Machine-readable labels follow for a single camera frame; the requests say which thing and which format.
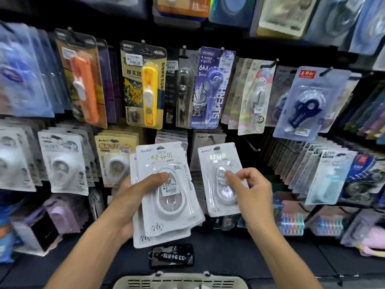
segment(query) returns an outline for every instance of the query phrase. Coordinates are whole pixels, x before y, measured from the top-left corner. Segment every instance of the hand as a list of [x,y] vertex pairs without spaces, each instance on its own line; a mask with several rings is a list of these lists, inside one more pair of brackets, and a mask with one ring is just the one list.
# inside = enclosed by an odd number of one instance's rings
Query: hand
[[98,221],[105,222],[116,229],[122,244],[125,243],[134,233],[132,216],[142,203],[143,196],[155,191],[169,177],[170,174],[167,172],[155,173],[134,185],[131,184],[130,176],[126,177]]
[[[226,172],[226,179],[237,195],[238,206],[248,229],[275,226],[272,184],[255,168],[245,168],[236,174]],[[246,179],[245,187],[241,180]]]

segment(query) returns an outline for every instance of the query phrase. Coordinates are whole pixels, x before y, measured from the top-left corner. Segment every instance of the red label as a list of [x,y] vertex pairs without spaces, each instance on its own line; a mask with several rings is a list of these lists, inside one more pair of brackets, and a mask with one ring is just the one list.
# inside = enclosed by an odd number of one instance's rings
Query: red label
[[368,160],[368,157],[369,156],[366,156],[366,155],[362,155],[359,157],[359,160],[357,161],[358,164],[365,164],[366,160]]
[[300,78],[314,79],[316,73],[317,73],[317,71],[302,70],[300,72],[299,77]]

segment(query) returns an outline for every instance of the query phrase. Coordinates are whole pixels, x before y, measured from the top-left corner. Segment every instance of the yellow clip dispenser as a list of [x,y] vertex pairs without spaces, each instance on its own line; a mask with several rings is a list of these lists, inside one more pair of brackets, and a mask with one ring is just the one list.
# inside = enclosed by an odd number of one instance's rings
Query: yellow clip dispenser
[[156,125],[158,105],[158,67],[154,63],[147,63],[142,67],[144,124]]

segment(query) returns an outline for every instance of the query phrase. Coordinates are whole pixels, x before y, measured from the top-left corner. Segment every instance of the person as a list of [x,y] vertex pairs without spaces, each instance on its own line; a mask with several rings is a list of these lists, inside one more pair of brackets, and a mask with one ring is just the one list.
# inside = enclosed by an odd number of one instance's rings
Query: person
[[[99,289],[119,248],[133,235],[132,216],[143,196],[156,190],[168,178],[168,173],[157,173],[131,185],[127,177],[110,206],[86,230],[45,289]],[[239,209],[248,231],[277,287],[321,289],[311,270],[275,225],[271,183],[255,168],[245,168],[236,174],[227,171],[226,179],[238,197]],[[243,179],[251,188],[241,183]]]

